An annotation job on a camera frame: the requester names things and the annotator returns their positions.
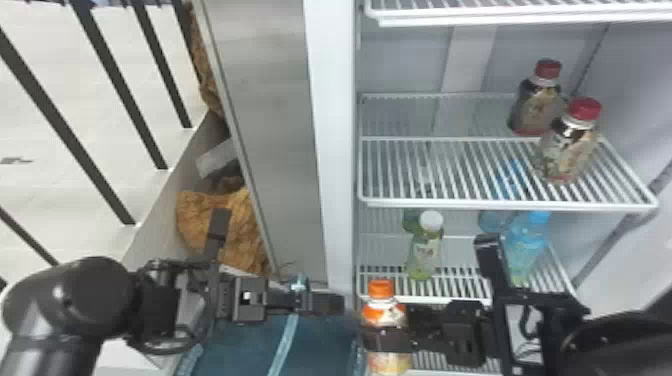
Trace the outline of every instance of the white wire rack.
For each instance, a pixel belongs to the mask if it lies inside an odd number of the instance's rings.
[[[368,298],[368,282],[390,279],[402,303],[447,304],[453,299],[492,303],[490,284],[480,274],[474,253],[473,236],[447,236],[442,241],[440,266],[427,281],[409,278],[404,264],[411,235],[361,234],[356,265],[357,292]],[[552,248],[541,256],[527,282],[519,287],[536,292],[574,290]]]
[[[381,27],[672,20],[670,0],[366,0]]]
[[[512,137],[506,128],[511,101],[508,94],[364,95],[360,200],[373,207],[593,212],[658,206],[604,138],[575,182],[543,182],[532,167],[538,139]],[[496,183],[507,175],[515,187]]]
[[[455,366],[446,363],[446,357],[443,354],[429,351],[418,351],[413,353],[413,369],[409,371],[409,376],[420,375],[441,375],[454,373],[459,376],[466,375],[501,375],[499,361],[488,358],[485,364],[478,368]]]

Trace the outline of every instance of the plastic bottle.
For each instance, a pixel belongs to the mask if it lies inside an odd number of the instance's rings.
[[[508,163],[512,172],[506,169],[504,175],[497,175],[495,184],[497,184],[499,190],[502,192],[502,197],[504,199],[510,199],[507,187],[513,193],[514,198],[519,199],[522,195],[518,192],[516,183],[513,180],[513,175],[515,175],[518,181],[522,184],[522,166],[517,159],[511,159]],[[495,198],[499,198],[495,187],[491,187],[490,191],[493,192]],[[478,213],[478,227],[484,232],[505,231],[518,213],[519,212],[515,210],[483,210]]]
[[[420,176],[422,177],[422,183],[418,180],[414,180],[415,187],[415,197],[433,197],[432,196],[432,183],[430,183],[430,172],[429,167],[423,166],[420,168]],[[423,209],[421,208],[406,208],[404,209],[404,214],[401,219],[401,227],[404,231],[411,234],[420,232],[420,214],[422,214]]]
[[[509,265],[511,282],[520,285],[527,280],[537,257],[548,246],[548,219],[551,212],[531,211],[513,220],[503,236],[503,247]]]
[[[509,128],[521,136],[540,136],[561,108],[557,83],[562,64],[553,59],[537,62],[534,74],[518,86],[518,98],[511,109]]]
[[[594,98],[574,98],[569,103],[567,112],[553,120],[539,140],[533,161],[537,176],[551,184],[576,179],[597,146],[596,122],[601,110]]]
[[[432,277],[439,266],[439,252],[443,239],[443,216],[435,210],[420,215],[420,230],[413,235],[406,261],[408,276],[417,281]]]
[[[369,282],[369,300],[361,312],[362,325],[376,328],[408,326],[406,306],[394,298],[394,284],[387,279],[374,279]],[[402,375],[411,368],[411,354],[369,351],[367,354],[372,375]]]

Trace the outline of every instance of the green tea bottle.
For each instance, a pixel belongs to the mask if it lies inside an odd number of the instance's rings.
[[[427,210],[420,215],[419,222],[420,231],[413,235],[408,251],[406,272],[412,279],[425,281],[440,266],[443,216],[435,210]]]

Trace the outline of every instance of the brown bottle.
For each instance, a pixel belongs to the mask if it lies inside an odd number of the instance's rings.
[[[599,134],[595,122],[602,105],[593,98],[573,99],[567,112],[556,118],[539,140],[534,168],[551,184],[570,183],[589,160]]]
[[[520,136],[540,136],[546,132],[561,108],[557,78],[562,64],[552,59],[537,62],[534,74],[518,86],[518,98],[511,108],[509,128]]]

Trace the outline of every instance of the black railing bar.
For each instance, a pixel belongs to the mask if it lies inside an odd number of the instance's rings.
[[[9,215],[9,213],[7,213],[5,209],[2,208],[2,206],[0,206],[0,220],[5,222],[5,224],[12,231],[14,231],[14,233],[18,235],[24,242],[26,242],[26,244],[28,244],[30,248],[32,248],[35,251],[35,253],[37,253],[40,257],[42,257],[42,259],[46,261],[47,264],[51,266],[56,266],[60,264],[56,260],[56,258],[54,258],[54,256],[52,256],[51,253],[49,253],[42,246],[42,244],[38,243],[37,240],[35,240],[35,238],[30,236],[28,231],[26,231],[23,227],[21,227],[21,225],[18,224],[18,222],[16,222],[14,218],[12,218],[12,216]]]
[[[182,38],[184,38],[184,44],[187,46],[187,51],[189,52],[191,63],[194,67],[194,71],[196,72],[196,77],[199,77],[196,65],[194,65],[194,54],[191,51],[191,18],[189,17],[187,8],[184,6],[182,0],[170,0],[170,2],[173,4],[175,17],[177,17],[177,23],[180,25],[180,31],[182,31]]]
[[[156,36],[154,27],[152,26],[152,21],[149,19],[149,15],[147,14],[145,2],[143,0],[130,1],[133,9],[135,10],[135,15],[138,18],[138,23],[140,23],[142,33],[145,35],[147,44],[149,44],[149,49],[152,51],[152,56],[154,56],[154,62],[156,62],[156,66],[159,68],[159,72],[163,78],[163,83],[166,85],[166,90],[168,90],[170,100],[173,102],[173,107],[175,107],[177,117],[180,119],[180,123],[182,123],[182,128],[191,128],[191,121],[189,120],[189,115],[187,115],[187,109],[184,107],[180,93],[177,91],[175,79],[173,79],[173,75],[170,72],[170,67],[168,67],[168,61],[166,61],[166,56],[163,54],[163,50],[159,44],[159,39]]]
[[[70,5],[72,5],[72,9],[75,11],[79,23],[86,32],[86,36],[89,38],[93,49],[96,51],[100,63],[105,68],[107,76],[117,90],[119,99],[121,99],[121,102],[124,104],[128,116],[131,118],[133,125],[135,125],[135,129],[138,131],[142,142],[145,144],[145,148],[152,158],[154,166],[160,170],[168,169],[168,165],[166,164],[165,159],[163,159],[161,151],[156,145],[156,141],[154,141],[154,137],[152,137],[152,133],[149,131],[149,127],[140,113],[138,104],[135,102],[135,99],[133,99],[131,90],[128,88],[126,80],[124,80],[124,77],[121,75],[119,66],[115,62],[112,52],[110,52],[110,48],[103,38],[103,34],[100,32],[98,24],[96,24],[96,21],[93,19],[87,0],[72,0]]]
[[[126,210],[126,207],[119,200],[117,194],[114,193],[110,184],[100,173],[100,170],[79,142],[77,136],[75,136],[72,129],[68,126],[63,115],[58,111],[54,102],[51,101],[49,95],[44,91],[42,85],[40,85],[33,75],[33,72],[30,71],[26,62],[19,55],[19,52],[14,48],[4,31],[2,31],[2,28],[0,28],[0,57],[5,60],[9,70],[14,74],[21,86],[23,86],[23,89],[42,112],[42,115],[47,119],[58,137],[61,138],[61,141],[70,150],[72,156],[75,157],[77,163],[79,163],[86,175],[91,179],[93,185],[96,186],[98,192],[100,192],[112,211],[119,217],[119,220],[127,225],[135,224],[131,214]]]

